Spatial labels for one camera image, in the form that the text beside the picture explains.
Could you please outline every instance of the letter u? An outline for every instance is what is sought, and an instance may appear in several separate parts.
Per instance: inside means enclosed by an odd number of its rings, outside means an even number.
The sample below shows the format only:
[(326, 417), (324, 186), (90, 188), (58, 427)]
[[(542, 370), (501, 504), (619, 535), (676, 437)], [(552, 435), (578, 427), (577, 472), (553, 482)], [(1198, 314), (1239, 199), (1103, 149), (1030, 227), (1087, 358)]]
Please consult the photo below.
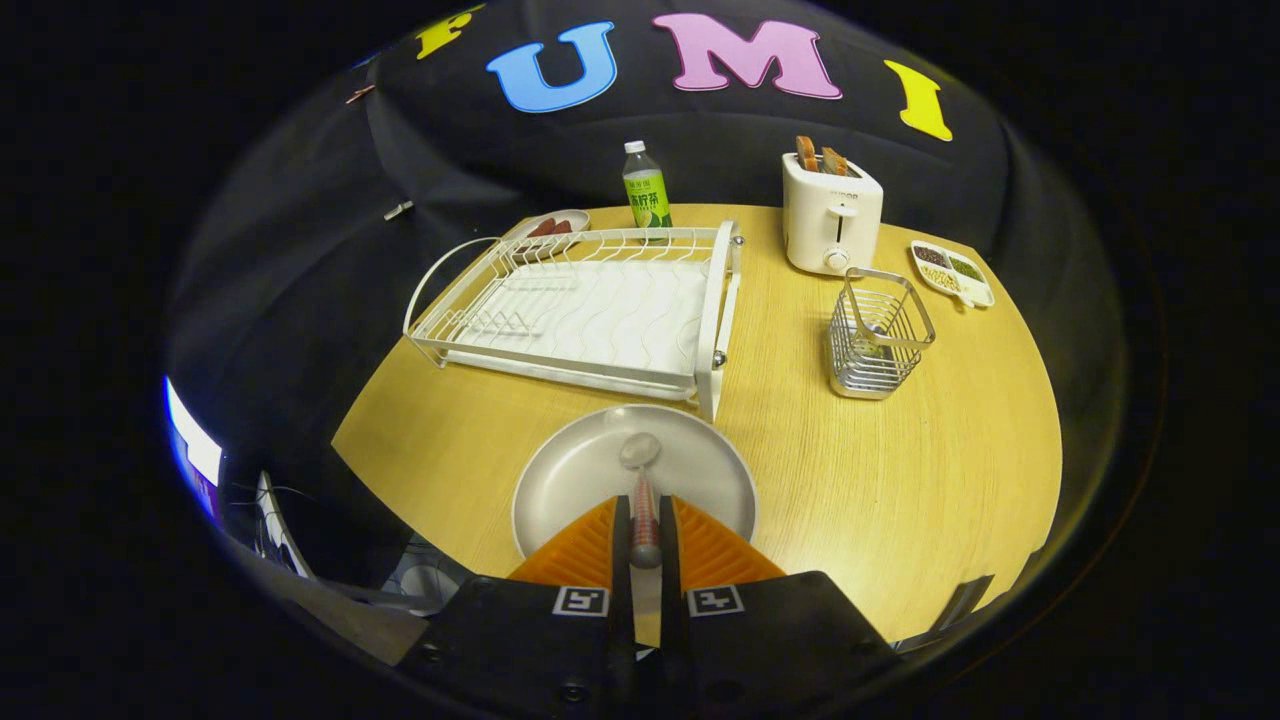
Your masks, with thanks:
[(589, 23), (567, 29), (557, 37), (561, 42), (572, 42), (577, 59), (582, 63), (582, 77), (568, 85), (552, 87), (543, 79), (541, 68), (538, 67), (541, 42), (530, 42), (503, 53), (490, 60), (485, 69), (498, 76), (507, 102), (524, 113), (552, 113), (581, 105), (608, 90), (618, 77), (613, 50), (604, 37), (611, 29), (611, 22)]

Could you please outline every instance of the silver spoon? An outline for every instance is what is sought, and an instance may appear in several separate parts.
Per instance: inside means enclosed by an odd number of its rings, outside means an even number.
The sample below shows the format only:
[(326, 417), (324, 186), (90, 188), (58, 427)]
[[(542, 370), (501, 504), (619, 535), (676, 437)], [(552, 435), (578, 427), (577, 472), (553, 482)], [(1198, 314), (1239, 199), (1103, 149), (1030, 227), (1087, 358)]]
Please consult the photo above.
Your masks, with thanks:
[(662, 550), (658, 547), (658, 518), (653, 506), (653, 488), (644, 477), (644, 469), (658, 459), (662, 443), (650, 433), (636, 433), (622, 443), (618, 461), (627, 470), (636, 471), (636, 487), (632, 496), (631, 523), (631, 564), (650, 569), (662, 565)]

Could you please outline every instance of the wooden table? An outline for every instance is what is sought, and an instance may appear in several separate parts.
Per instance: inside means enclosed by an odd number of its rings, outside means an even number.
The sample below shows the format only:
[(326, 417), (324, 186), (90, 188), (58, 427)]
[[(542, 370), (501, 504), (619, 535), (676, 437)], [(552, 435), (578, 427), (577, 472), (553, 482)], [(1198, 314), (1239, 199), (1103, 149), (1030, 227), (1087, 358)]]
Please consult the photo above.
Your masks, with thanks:
[[(596, 229), (631, 222), (625, 206), (590, 214)], [(781, 210), (675, 205), (673, 215), (689, 227), (732, 218), (746, 238), (716, 427), (755, 478), (753, 544), (787, 573), (827, 573), (890, 642), (928, 630), (959, 583), (995, 575), (979, 607), (1009, 589), (1048, 534), (1062, 446), (1036, 343), (978, 254), (881, 227), (874, 266), (913, 281), (937, 341), (887, 400), (851, 400), (832, 392), (823, 364), (841, 279), (787, 263)], [(965, 309), (929, 290), (908, 255), (913, 238), (973, 258), (996, 304)], [(511, 501), (525, 464), (561, 427), (626, 402), (653, 401), (438, 369), (402, 338), (333, 446), (425, 538), (476, 573), (506, 577), (521, 562)], [(657, 616), (636, 621), (637, 639), (658, 644)]]

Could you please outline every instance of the plate of sausages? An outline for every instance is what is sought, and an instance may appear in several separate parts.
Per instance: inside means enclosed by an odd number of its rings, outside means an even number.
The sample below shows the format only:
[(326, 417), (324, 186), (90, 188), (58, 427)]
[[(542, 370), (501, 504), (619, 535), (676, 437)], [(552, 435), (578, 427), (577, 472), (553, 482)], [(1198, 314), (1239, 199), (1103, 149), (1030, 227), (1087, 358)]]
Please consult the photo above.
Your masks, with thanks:
[(503, 240), (529, 240), (511, 252), (513, 256), (539, 259), (552, 252), (563, 252), (573, 242), (566, 242), (564, 234), (582, 232), (591, 227), (591, 217), (585, 210), (557, 210), (536, 218), (530, 218), (511, 228)]

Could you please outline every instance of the green tea bottle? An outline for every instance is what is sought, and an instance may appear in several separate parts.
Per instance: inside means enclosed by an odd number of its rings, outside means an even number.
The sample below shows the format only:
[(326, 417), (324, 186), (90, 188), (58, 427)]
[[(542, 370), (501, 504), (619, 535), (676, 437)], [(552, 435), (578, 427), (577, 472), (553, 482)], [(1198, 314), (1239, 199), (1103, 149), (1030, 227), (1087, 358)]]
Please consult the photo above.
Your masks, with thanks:
[(622, 146), (627, 161), (622, 165), (622, 182), (627, 186), (627, 201), (637, 228), (669, 228), (671, 206), (667, 202), (667, 184), (662, 181), (662, 168), (644, 151), (644, 141), (635, 140)]

